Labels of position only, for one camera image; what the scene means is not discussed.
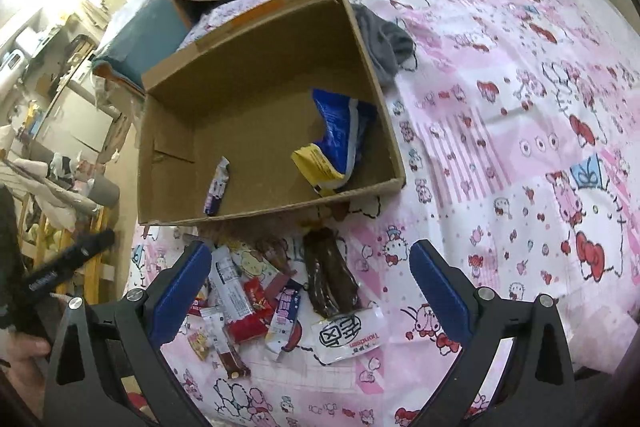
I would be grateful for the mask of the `left hand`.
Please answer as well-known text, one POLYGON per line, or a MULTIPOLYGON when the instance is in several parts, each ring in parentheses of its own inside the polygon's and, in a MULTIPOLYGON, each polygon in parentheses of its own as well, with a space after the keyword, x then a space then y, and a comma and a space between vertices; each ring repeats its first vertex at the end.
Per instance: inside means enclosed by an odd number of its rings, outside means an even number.
POLYGON ((50 343, 43 338, 1 331, 1 358, 9 364, 6 377, 36 418, 42 418, 46 377, 37 365, 50 353, 50 343))

